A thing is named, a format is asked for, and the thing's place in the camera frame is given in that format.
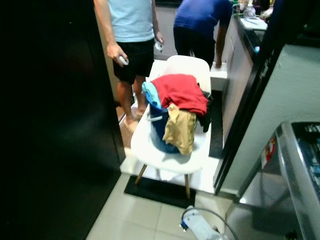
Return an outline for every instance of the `person's arm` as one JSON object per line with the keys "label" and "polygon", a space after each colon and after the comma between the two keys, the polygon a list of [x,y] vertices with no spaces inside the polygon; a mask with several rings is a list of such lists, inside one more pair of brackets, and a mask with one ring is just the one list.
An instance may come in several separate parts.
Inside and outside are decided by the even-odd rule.
{"label": "person's arm", "polygon": [[219,69],[222,65],[222,53],[225,48],[225,40],[227,34],[228,26],[220,25],[218,29],[218,34],[216,37],[216,44],[215,44],[215,54],[216,54],[216,62],[215,68]]}
{"label": "person's arm", "polygon": [[153,32],[155,38],[161,43],[164,44],[165,40],[159,30],[158,20],[157,20],[157,13],[156,13],[156,2],[152,0],[152,23],[153,23]]}
{"label": "person's arm", "polygon": [[122,50],[122,48],[117,44],[114,32],[112,29],[111,23],[111,14],[109,9],[108,0],[93,0],[95,9],[98,13],[99,19],[103,26],[107,47],[106,51],[110,58],[112,58],[116,63],[121,67],[123,66],[122,62],[119,60],[120,56],[123,56],[124,59],[128,62],[128,56]]}

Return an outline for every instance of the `person in blue shirt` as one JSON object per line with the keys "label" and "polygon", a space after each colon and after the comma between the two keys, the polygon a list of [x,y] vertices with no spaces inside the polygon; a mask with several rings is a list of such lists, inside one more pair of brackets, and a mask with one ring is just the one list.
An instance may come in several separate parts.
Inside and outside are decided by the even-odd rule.
{"label": "person in blue shirt", "polygon": [[[161,44],[155,0],[93,0],[103,26],[107,54],[113,59],[113,72],[119,78],[117,93],[126,114],[124,124],[134,132],[138,121],[131,112],[132,85],[138,102],[136,114],[146,110],[142,84],[154,62],[154,38]],[[128,65],[120,61],[122,56]]]}
{"label": "person in blue shirt", "polygon": [[[193,54],[205,60],[211,68],[216,52],[215,67],[220,68],[231,15],[232,4],[229,0],[183,0],[173,25],[177,53],[185,56]],[[218,22],[215,41],[214,28]]]}

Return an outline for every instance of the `stainless steel appliance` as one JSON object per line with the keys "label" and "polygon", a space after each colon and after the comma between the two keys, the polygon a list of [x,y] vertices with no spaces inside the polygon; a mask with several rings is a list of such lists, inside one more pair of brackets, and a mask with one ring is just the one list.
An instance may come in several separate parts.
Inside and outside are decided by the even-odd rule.
{"label": "stainless steel appliance", "polygon": [[320,240],[320,122],[282,123],[238,197],[226,219],[240,240]]}

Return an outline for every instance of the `chair seat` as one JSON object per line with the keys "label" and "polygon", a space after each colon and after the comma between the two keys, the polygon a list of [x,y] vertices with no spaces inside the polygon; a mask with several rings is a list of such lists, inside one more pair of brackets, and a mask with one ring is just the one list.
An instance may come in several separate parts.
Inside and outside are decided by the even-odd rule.
{"label": "chair seat", "polygon": [[131,139],[131,151],[139,161],[156,169],[167,170],[180,174],[192,174],[202,168],[209,157],[211,125],[208,132],[197,123],[194,131],[194,144],[191,155],[179,153],[169,154],[157,149],[152,143],[150,132],[151,122],[147,120],[147,107]]}

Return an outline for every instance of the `clothes pile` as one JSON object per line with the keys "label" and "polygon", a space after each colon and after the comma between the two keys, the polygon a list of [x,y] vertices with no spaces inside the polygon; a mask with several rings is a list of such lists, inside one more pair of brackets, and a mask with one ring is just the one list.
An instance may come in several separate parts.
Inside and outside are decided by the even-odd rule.
{"label": "clothes pile", "polygon": [[203,132],[208,131],[213,103],[211,94],[200,89],[194,76],[186,74],[168,74],[144,82],[142,91],[153,106],[168,110],[162,140],[176,146],[183,155],[191,154],[197,119]]}

